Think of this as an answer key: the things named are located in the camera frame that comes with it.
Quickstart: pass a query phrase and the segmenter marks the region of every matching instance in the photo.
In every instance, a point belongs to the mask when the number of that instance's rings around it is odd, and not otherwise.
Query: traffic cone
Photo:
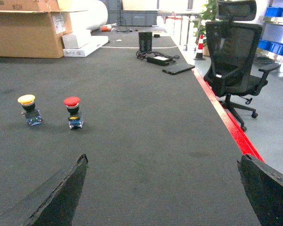
[[[198,49],[196,50],[196,56],[194,60],[205,60],[205,58],[203,58],[203,34],[200,35]]]

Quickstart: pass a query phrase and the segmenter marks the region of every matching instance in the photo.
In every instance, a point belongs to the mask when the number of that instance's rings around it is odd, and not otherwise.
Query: black cable
[[[124,21],[125,21],[125,27],[126,27],[126,30],[125,30],[125,31],[122,31],[122,29],[121,29],[121,28],[119,27],[119,25],[118,25],[119,23],[120,23],[120,24],[122,23],[122,19],[124,19]],[[121,16],[120,11],[119,11],[119,17],[117,18],[117,21],[119,22],[119,23],[117,23],[117,27],[119,28],[119,31],[116,30],[116,32],[129,33],[130,29],[128,29],[128,27],[127,27],[127,21],[126,21],[125,18],[123,18],[123,17]]]
[[[143,60],[145,58],[147,58],[147,54],[154,54],[154,56],[156,57],[164,57],[164,58],[168,58],[170,60],[172,60],[173,62],[175,62],[177,59],[179,59],[178,55],[175,56],[169,56],[167,54],[161,53],[161,52],[140,52],[139,50],[136,52],[136,57]]]

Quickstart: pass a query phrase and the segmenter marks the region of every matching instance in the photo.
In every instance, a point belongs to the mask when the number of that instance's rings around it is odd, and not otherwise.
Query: red edge strip
[[[225,126],[227,127],[228,131],[236,141],[238,147],[242,151],[243,154],[251,154],[264,162],[263,158],[257,152],[253,144],[247,138],[245,133],[242,131],[238,123],[236,122],[235,118],[232,114],[228,113],[224,110],[221,106],[219,101],[217,100],[215,94],[211,90],[210,86],[203,80],[202,76],[199,74],[197,69],[192,69],[195,77],[197,78],[199,84],[203,88],[204,92],[207,94],[209,100],[211,101],[212,105],[215,107],[216,111],[218,112],[220,118],[224,122]]]

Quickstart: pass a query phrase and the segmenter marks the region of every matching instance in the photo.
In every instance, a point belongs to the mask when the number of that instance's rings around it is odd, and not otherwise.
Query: shelf
[[[259,20],[265,23],[283,26],[283,17],[260,16]]]
[[[257,48],[257,53],[260,53],[263,56],[268,57],[268,58],[270,58],[274,61],[278,61],[278,62],[283,63],[283,56],[278,55],[276,53],[272,53],[272,52],[269,52],[269,51],[261,49],[261,48]]]

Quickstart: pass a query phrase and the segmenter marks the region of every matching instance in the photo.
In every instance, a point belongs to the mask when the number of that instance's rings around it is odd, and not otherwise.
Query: chair armrest
[[[213,77],[212,90],[217,97],[222,97],[225,93],[225,81],[228,77],[236,74],[241,70],[241,67],[229,72],[228,74],[222,75],[222,77]]]
[[[270,64],[270,65],[265,65],[265,66],[259,68],[259,71],[260,71],[260,72],[263,72],[263,75],[262,75],[262,78],[261,78],[261,80],[260,80],[260,83],[258,84],[258,86],[257,86],[257,88],[256,88],[256,90],[255,90],[254,96],[259,95],[259,93],[260,93],[262,87],[263,87],[264,84],[265,84],[265,81],[266,81],[266,79],[267,79],[267,77],[268,77],[268,74],[269,74],[271,71],[273,71],[273,70],[279,68],[280,66],[281,66],[281,65],[275,63],[275,64]]]
[[[260,72],[264,72],[264,73],[270,73],[271,71],[279,68],[280,66],[281,65],[276,64],[276,63],[275,64],[270,64],[270,65],[265,65],[265,66],[259,68],[259,71]]]
[[[238,67],[235,70],[229,72],[228,74],[222,75],[222,77],[220,79],[227,79],[228,77],[232,76],[233,74],[236,74],[237,72],[241,71],[242,67]]]

